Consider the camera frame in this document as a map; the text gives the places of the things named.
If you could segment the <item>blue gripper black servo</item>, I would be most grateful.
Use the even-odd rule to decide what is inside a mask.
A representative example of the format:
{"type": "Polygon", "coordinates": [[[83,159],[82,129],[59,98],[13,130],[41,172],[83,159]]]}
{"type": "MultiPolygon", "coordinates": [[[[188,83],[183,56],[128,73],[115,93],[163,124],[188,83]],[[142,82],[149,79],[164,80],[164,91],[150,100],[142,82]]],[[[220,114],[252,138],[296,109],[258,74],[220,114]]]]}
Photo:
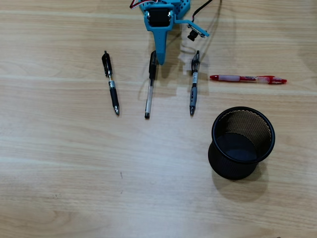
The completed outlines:
{"type": "Polygon", "coordinates": [[[168,31],[172,29],[174,6],[172,4],[150,4],[144,8],[144,23],[148,31],[153,31],[157,60],[165,62],[168,31]]]}

